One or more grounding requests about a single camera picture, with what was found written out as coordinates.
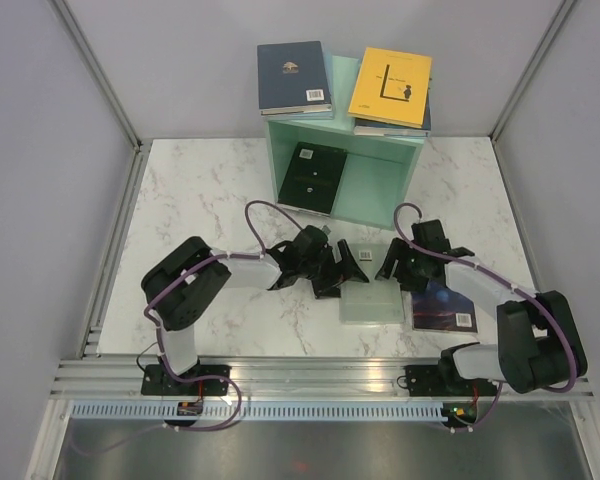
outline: white marble surface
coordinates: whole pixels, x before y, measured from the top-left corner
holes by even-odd
[[[153,143],[100,339],[102,353],[137,353],[155,340],[142,316],[140,280],[189,236],[232,251],[255,251],[243,216],[252,199],[272,200],[263,139],[156,140]],[[529,269],[496,159],[487,138],[429,140],[408,189],[425,219],[440,218],[453,246],[466,246],[521,285]],[[254,221],[268,245],[296,231],[266,207]],[[301,224],[328,224],[335,242],[389,242],[395,232],[293,213]],[[403,213],[404,225],[415,220]],[[495,340],[495,322],[477,312],[481,341]],[[307,281],[278,292],[221,292],[196,323],[200,354],[237,356],[430,357],[472,341],[467,334],[414,332],[404,325],[342,325],[338,300],[314,300]]]

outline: wall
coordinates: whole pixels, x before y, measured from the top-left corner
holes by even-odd
[[[263,136],[256,45],[434,58],[438,134],[487,135],[560,0],[68,0],[141,137]]]
[[[0,0],[0,480],[76,348],[130,147],[45,0]]]
[[[600,0],[581,0],[500,142],[544,286],[564,291],[600,398]]]

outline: barcode sticker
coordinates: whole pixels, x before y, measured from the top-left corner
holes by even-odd
[[[300,150],[300,153],[298,154],[298,156],[300,158],[306,158],[307,160],[311,160],[311,157],[313,157],[313,150],[309,150],[308,148],[303,148],[302,150]]]
[[[456,325],[464,328],[471,328],[471,315],[469,313],[456,313]]]
[[[370,262],[371,260],[373,260],[373,258],[371,257],[371,250],[360,250],[358,252],[358,260],[360,260],[361,262]]]
[[[318,102],[320,100],[324,100],[324,91],[321,88],[307,90],[307,102]]]

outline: yellow book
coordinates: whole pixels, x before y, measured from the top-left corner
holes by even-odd
[[[431,57],[368,47],[349,115],[422,127],[431,63]]]

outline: light green shelf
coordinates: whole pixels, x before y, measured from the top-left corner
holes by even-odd
[[[298,142],[349,152],[331,216],[354,223],[393,228],[393,210],[407,192],[424,139],[353,135],[347,115],[359,60],[333,57],[333,120],[266,120],[265,134],[277,195]]]

